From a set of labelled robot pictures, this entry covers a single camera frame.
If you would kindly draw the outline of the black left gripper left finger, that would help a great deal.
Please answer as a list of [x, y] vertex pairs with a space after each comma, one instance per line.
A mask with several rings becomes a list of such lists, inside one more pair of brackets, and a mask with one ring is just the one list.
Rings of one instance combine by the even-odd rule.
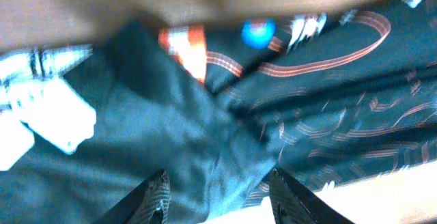
[[166, 224], [171, 203], [170, 179], [164, 169], [154, 172], [94, 224]]

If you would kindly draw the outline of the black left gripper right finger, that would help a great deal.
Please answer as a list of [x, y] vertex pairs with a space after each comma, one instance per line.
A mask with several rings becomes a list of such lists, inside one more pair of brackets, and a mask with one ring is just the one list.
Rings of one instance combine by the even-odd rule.
[[276, 224], [353, 224], [282, 168], [274, 168], [269, 178]]

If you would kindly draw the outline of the black orange patterned jersey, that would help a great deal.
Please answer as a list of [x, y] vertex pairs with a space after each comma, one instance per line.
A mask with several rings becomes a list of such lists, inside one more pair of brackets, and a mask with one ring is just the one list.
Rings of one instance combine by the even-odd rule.
[[1, 56], [1, 222], [94, 223], [154, 172], [168, 223], [436, 160], [436, 0]]

